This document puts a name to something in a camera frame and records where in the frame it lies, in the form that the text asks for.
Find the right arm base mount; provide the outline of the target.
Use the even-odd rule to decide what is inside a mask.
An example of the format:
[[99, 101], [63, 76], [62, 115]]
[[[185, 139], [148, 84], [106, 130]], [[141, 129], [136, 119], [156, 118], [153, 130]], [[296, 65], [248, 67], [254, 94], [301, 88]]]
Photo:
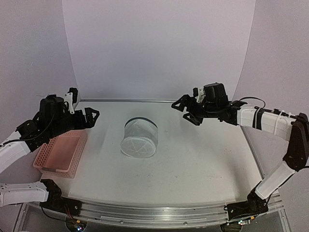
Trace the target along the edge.
[[246, 201], [229, 203], [224, 207], [228, 214], [228, 221], [250, 218], [268, 212], [267, 200], [260, 198], [255, 189], [247, 196]]

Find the white mesh laundry bag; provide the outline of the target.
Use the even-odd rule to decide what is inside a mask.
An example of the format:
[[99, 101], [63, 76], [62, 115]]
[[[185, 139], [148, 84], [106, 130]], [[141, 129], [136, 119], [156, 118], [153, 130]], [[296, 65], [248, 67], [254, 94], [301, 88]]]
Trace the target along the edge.
[[134, 117], [124, 126], [124, 138], [120, 143], [121, 152], [133, 158], [149, 158], [156, 153], [158, 127], [144, 117]]

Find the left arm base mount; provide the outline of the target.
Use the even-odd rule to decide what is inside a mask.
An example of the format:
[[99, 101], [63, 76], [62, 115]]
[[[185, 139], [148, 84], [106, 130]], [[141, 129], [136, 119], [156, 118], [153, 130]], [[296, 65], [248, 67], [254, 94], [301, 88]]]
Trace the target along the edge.
[[81, 201], [63, 197], [61, 188], [52, 179], [41, 179], [41, 183], [46, 186], [48, 192], [47, 201], [40, 203], [42, 208], [69, 216], [79, 216], [82, 208]]

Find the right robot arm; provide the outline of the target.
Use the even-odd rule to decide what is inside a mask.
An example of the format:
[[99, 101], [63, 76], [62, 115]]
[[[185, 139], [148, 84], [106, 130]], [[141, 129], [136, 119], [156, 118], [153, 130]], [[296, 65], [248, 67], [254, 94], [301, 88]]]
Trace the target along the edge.
[[272, 134], [288, 143], [282, 161], [252, 191], [243, 203], [247, 214], [254, 214], [270, 195], [292, 175], [307, 169], [309, 159], [309, 119], [306, 114], [294, 115], [279, 109], [253, 106], [243, 97], [230, 101], [222, 83], [194, 88], [193, 95], [181, 96], [171, 107], [186, 111], [184, 119], [199, 126], [205, 118], [216, 118], [230, 125], [252, 128]]

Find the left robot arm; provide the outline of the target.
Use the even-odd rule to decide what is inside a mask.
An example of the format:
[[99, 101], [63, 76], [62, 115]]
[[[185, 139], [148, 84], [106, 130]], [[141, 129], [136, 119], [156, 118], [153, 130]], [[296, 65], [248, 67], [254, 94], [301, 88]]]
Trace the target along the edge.
[[[89, 107], [75, 110], [73, 105], [76, 102], [75, 88], [71, 88], [64, 98], [53, 94], [42, 99], [34, 118], [19, 125], [0, 144], [0, 170], [6, 170], [15, 161], [57, 136], [73, 130], [93, 128], [100, 115], [99, 111]], [[64, 199], [51, 192], [42, 181], [0, 185], [1, 206], [28, 202], [46, 202], [54, 211], [65, 207]]]

